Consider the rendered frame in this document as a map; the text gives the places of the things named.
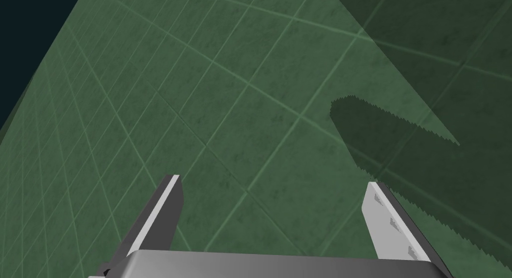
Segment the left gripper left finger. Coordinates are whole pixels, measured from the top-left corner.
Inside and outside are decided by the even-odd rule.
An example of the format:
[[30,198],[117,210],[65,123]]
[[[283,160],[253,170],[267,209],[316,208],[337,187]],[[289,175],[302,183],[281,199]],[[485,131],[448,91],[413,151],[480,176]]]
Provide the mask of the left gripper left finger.
[[166,175],[120,243],[115,256],[125,258],[137,250],[169,250],[183,205],[181,176]]

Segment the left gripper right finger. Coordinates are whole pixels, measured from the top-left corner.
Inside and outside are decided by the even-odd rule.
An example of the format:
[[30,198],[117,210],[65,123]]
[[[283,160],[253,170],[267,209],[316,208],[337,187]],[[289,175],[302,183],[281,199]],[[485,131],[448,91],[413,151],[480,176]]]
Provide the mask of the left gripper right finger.
[[361,211],[379,259],[440,262],[425,236],[383,183],[368,182]]

